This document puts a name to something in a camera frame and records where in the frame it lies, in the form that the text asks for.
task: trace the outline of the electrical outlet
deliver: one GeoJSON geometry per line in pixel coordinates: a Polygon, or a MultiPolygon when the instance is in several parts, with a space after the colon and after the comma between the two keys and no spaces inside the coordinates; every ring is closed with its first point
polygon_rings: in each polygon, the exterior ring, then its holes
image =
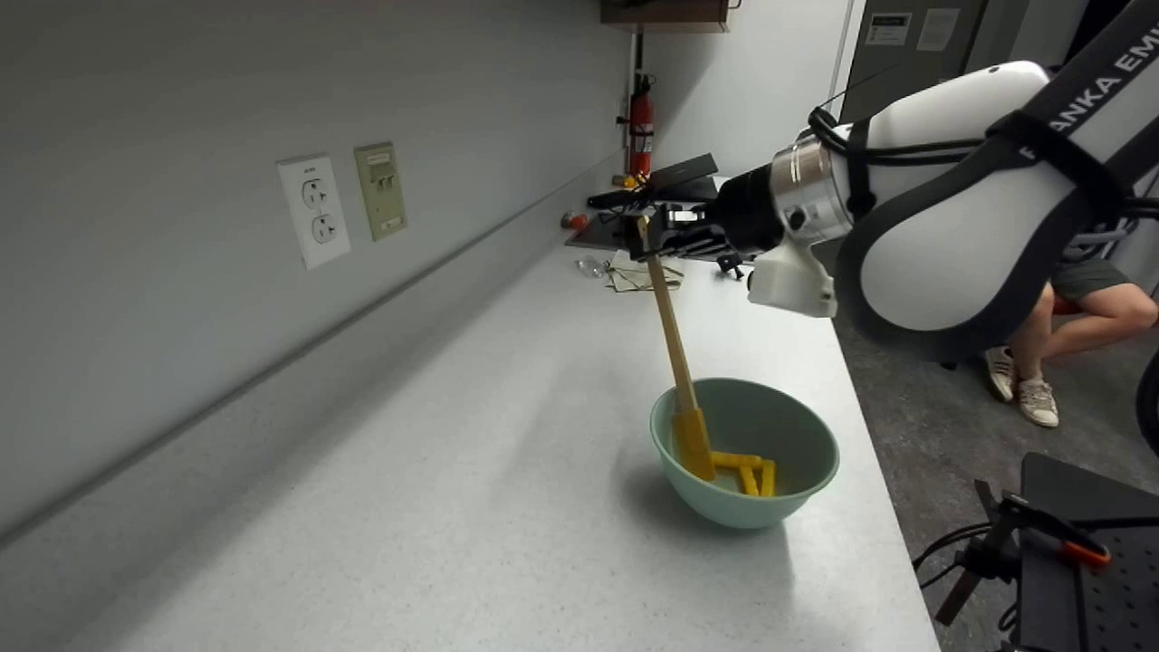
{"type": "Polygon", "coordinates": [[[401,177],[391,143],[355,148],[368,241],[406,228],[401,177]]]}
{"type": "Polygon", "coordinates": [[[334,163],[294,158],[279,168],[284,192],[288,204],[288,222],[307,267],[320,267],[351,249],[346,222],[340,214],[334,163]]]}

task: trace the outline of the white robot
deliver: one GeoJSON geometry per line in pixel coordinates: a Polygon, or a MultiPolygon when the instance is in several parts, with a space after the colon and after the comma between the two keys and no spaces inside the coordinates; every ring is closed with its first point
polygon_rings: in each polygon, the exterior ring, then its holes
{"type": "Polygon", "coordinates": [[[1130,196],[1159,163],[1155,57],[1159,0],[1137,0],[1059,75],[1012,61],[857,125],[815,114],[706,222],[769,249],[758,306],[832,314],[839,294],[876,337],[980,353],[1018,331],[1079,231],[1155,214],[1130,196]],[[839,236],[832,282],[810,247],[839,236]]]}

